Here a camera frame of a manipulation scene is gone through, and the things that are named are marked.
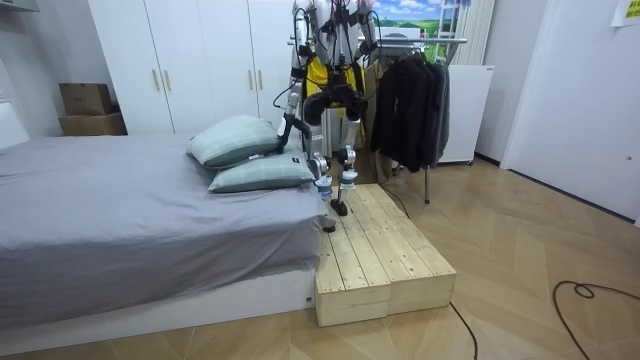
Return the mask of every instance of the cardboard box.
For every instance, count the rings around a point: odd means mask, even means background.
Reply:
[[[127,135],[122,113],[71,115],[58,120],[64,136]]]
[[[67,115],[106,115],[113,104],[106,84],[60,84]]]

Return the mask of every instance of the humanoid robot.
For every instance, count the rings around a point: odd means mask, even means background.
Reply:
[[[342,167],[337,199],[331,207],[340,216],[348,213],[343,193],[354,187],[358,175],[353,165],[353,149],[360,131],[360,119],[367,109],[358,58],[370,55],[378,46],[373,21],[373,0],[294,0],[294,48],[291,56],[291,78],[282,125],[279,129],[282,152],[292,127],[303,134],[307,163],[316,177],[316,186],[323,197],[332,193],[331,177],[327,175],[330,161],[322,155],[322,114],[331,107],[345,109],[341,130],[341,147],[337,153]],[[358,47],[358,25],[365,40]],[[304,80],[314,57],[326,68],[326,84],[317,84],[321,91],[303,98]],[[355,89],[347,75],[355,79]]]

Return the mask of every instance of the white bed frame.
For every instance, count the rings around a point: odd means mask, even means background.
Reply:
[[[214,324],[315,306],[315,270],[241,281],[203,294],[0,332],[0,355]]]

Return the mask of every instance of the gray bedsheet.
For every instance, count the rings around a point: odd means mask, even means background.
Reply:
[[[0,150],[0,329],[317,264],[332,220],[312,185],[210,194],[213,175],[187,142],[48,138]]]

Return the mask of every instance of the clothes rack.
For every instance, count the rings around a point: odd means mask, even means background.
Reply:
[[[358,37],[358,42],[364,41],[364,36]],[[448,44],[450,45],[447,54],[445,56],[444,65],[449,66],[453,61],[453,57],[458,50],[458,46],[461,44],[466,44],[468,42],[467,39],[464,38],[406,38],[406,37],[390,37],[386,36],[382,39],[378,39],[378,46],[382,49],[420,49],[428,44]],[[293,41],[288,42],[289,45],[294,45]],[[431,179],[431,166],[427,165],[425,167],[425,175],[424,175],[424,203],[429,204],[431,199],[429,197],[429,189],[430,189],[430,179]]]

